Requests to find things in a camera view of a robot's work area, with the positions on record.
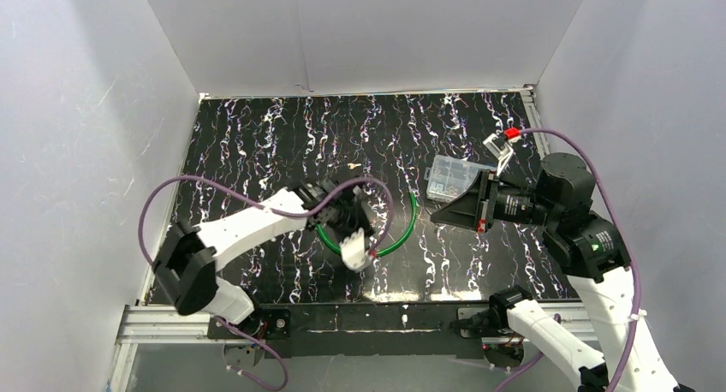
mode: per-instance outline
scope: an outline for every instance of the black and white patterned surface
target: black and white patterned surface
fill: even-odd
[[[375,176],[394,194],[387,246],[411,217],[409,190],[435,211],[425,200],[424,173],[437,154],[494,164],[483,146],[486,136],[527,126],[518,93],[209,100],[200,106],[183,173],[257,200],[293,180]],[[508,171],[531,183],[538,167],[536,146],[526,137]],[[367,191],[380,228],[381,193]],[[173,218],[212,221],[242,208],[223,193],[186,183]],[[313,232],[298,231],[242,254],[223,276],[261,303],[479,300],[515,283],[539,298],[576,296],[544,251],[538,229],[499,223],[478,235],[435,226],[426,211],[404,246],[360,274],[346,270]],[[153,289],[151,302],[165,303],[162,291]]]

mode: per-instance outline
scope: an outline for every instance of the green cable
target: green cable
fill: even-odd
[[[399,238],[398,241],[394,242],[393,245],[378,251],[377,256],[379,257],[388,255],[389,253],[394,252],[396,249],[401,247],[401,245],[403,245],[403,242],[406,242],[408,237],[411,236],[414,231],[416,217],[419,215],[419,206],[418,204],[416,204],[416,195],[414,193],[408,193],[408,196],[411,198],[411,222],[408,223],[406,232],[403,233],[403,236]],[[320,240],[325,244],[325,246],[327,246],[332,252],[340,255],[340,247],[336,245],[335,242],[330,240],[328,235],[325,233],[323,226],[318,224],[315,226],[315,229],[318,231],[318,237],[320,237]]]

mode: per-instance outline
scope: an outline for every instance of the clear plastic container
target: clear plastic container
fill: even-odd
[[[481,163],[436,155],[433,165],[426,169],[424,178],[429,181],[426,197],[440,202],[450,202],[465,193],[481,169],[497,170]]]

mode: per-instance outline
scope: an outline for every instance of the white panel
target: white panel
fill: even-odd
[[[533,84],[582,0],[300,0],[319,93]]]
[[[296,0],[149,0],[198,92],[305,94]]]
[[[538,87],[545,126],[602,172],[658,350],[696,390],[726,390],[724,3],[584,0]]]
[[[0,60],[0,390],[103,390],[197,96],[146,0],[0,0]]]

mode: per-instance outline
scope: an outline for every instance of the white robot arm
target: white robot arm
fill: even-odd
[[[519,133],[515,130],[505,135],[512,140]],[[582,299],[603,352],[579,342],[557,325],[519,287],[492,295],[488,311],[474,320],[457,321],[455,326],[475,324],[489,330],[513,330],[529,338],[578,391],[602,391],[626,349],[630,320],[642,318],[630,316],[634,283],[628,250],[617,228],[591,211],[595,179],[582,159],[566,153],[549,154],[542,159],[535,185],[522,185],[500,176],[511,159],[512,148],[507,140],[496,136],[487,139],[489,143],[495,141],[497,145],[487,147],[499,158],[497,171],[481,171],[467,192],[431,214],[431,221],[477,232],[485,232],[497,220],[543,226],[544,246]],[[615,391],[691,390],[670,374],[647,324],[639,324]]]
[[[343,263],[361,271],[373,261],[366,248],[371,224],[358,199],[360,189],[351,187],[338,194],[312,218],[282,217],[269,209],[304,213],[320,203],[336,186],[301,183],[282,189],[260,204],[219,220],[189,226],[174,223],[156,257],[153,270],[164,292],[181,315],[204,311],[232,324],[240,324],[255,311],[255,303],[242,287],[233,285],[217,272],[245,251],[277,236],[322,223],[330,225],[340,240]]]

